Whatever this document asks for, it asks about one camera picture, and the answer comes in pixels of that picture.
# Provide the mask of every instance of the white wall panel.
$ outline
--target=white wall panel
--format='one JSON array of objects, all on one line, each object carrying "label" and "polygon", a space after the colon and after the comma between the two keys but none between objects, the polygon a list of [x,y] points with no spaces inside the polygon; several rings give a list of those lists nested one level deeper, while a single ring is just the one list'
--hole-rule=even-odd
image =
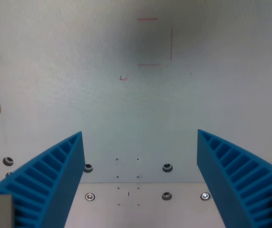
[{"label": "white wall panel", "polygon": [[77,131],[81,182],[203,182],[197,129],[272,163],[272,1],[0,0],[0,102],[0,180]]}]

